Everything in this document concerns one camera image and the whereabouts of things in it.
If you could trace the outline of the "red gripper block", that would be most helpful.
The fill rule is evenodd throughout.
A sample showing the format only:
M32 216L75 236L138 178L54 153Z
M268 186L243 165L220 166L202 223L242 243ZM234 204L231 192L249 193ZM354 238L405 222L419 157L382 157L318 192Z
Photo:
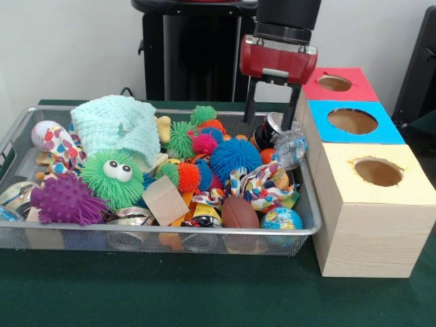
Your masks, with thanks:
M286 78L292 93L287 109L283 113L281 130L292 128L294 115L300 96L300 85L306 84L317 63L317 48L303 46L303 50L287 51L267 48L243 42L240 50L240 70L250 76L247 91L244 122L253 123L256 114L256 85L264 75Z

